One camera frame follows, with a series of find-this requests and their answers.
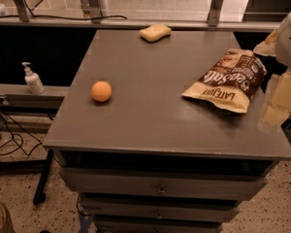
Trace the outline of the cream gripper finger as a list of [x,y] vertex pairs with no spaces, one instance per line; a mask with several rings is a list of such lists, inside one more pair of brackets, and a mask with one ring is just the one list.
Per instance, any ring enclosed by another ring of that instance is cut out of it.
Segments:
[[262,112],[261,121],[270,126],[281,126],[290,116],[290,111],[285,108],[268,105]]
[[262,56],[276,56],[275,44],[278,30],[275,29],[263,42],[258,44],[253,52]]

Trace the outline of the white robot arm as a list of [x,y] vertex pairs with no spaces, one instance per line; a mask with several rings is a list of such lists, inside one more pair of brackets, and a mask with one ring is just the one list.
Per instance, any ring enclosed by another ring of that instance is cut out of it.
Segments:
[[281,76],[272,75],[267,86],[269,97],[262,115],[264,123],[280,126],[291,115],[291,12],[253,52],[273,56],[277,62],[287,66]]

